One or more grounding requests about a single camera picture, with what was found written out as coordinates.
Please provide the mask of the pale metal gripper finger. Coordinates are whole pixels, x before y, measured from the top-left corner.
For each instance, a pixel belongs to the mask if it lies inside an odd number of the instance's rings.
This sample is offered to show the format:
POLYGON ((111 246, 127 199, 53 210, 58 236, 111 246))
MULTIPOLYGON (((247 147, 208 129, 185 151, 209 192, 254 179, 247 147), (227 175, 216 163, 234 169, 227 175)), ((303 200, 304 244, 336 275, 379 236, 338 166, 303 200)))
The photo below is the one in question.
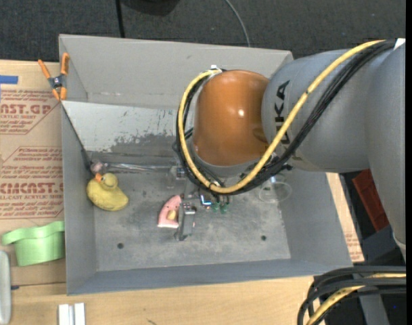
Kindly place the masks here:
POLYGON ((174 234, 174 238, 176 241, 184 241, 185 239, 185 232, 184 232, 184 215, 185 215, 185 205, 180 204, 179 212, 178 212, 178 228, 174 234))
POLYGON ((196 208, 189 207, 184 213, 184 235, 192 235, 193 228, 195 225, 196 208))

